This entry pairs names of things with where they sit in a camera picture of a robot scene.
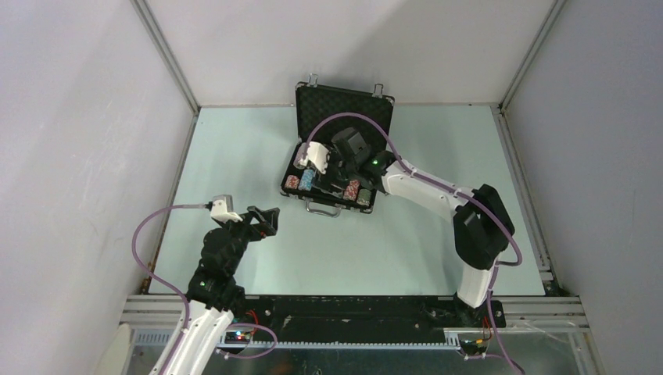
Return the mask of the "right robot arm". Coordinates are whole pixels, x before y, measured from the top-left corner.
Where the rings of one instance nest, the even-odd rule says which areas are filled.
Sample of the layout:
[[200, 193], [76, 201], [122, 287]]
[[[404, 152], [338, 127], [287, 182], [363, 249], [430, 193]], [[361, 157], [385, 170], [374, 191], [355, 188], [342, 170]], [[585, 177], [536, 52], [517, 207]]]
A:
[[514, 242], [513, 223], [494, 187], [461, 187], [422, 172], [393, 146], [375, 151], [352, 127], [338, 132], [329, 146], [310, 135], [303, 149], [302, 160], [326, 177], [357, 179], [370, 190], [404, 198], [447, 220], [462, 262], [455, 317], [466, 327], [485, 318], [484, 301], [500, 254]]

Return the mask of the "white ten chip stack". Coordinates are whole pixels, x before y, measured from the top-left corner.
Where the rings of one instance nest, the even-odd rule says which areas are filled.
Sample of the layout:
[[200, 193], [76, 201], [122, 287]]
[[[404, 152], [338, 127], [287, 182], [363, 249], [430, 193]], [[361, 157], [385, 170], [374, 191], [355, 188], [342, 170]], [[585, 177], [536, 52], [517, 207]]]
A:
[[311, 191], [317, 172], [312, 169], [304, 170], [299, 180], [298, 189], [301, 191]]

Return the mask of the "black poker set case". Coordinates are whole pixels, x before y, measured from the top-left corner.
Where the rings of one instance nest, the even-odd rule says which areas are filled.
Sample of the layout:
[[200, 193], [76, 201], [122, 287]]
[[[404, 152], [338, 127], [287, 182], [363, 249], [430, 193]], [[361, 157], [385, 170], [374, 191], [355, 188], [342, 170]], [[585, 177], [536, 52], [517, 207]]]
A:
[[343, 192], [337, 195], [327, 194], [316, 188], [316, 178], [311, 191], [284, 188], [288, 175], [299, 179], [304, 170], [296, 169], [292, 162], [299, 146], [310, 135], [315, 141], [329, 146], [332, 138], [346, 128], [360, 132], [364, 140], [375, 150], [387, 149], [385, 136], [389, 133], [395, 99], [382, 93], [382, 86], [375, 85], [373, 92], [354, 91], [345, 88], [319, 85], [315, 80], [300, 82], [296, 86], [296, 119], [298, 141], [291, 161], [281, 182], [281, 195], [297, 198], [306, 203], [317, 203], [336, 208], [370, 214], [379, 191], [371, 191], [371, 205], [358, 205], [357, 201], [346, 201]]

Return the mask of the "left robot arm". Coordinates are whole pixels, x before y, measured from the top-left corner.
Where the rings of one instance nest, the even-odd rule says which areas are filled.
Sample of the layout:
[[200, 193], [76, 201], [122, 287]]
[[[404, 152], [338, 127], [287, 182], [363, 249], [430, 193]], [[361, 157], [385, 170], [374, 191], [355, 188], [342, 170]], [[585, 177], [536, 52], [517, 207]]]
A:
[[173, 336], [152, 368], [157, 374], [201, 374], [217, 343], [247, 315], [245, 289], [235, 273], [248, 244], [276, 235], [279, 208], [249, 206], [237, 214], [211, 213], [218, 227], [205, 234], [198, 266], [185, 293]]

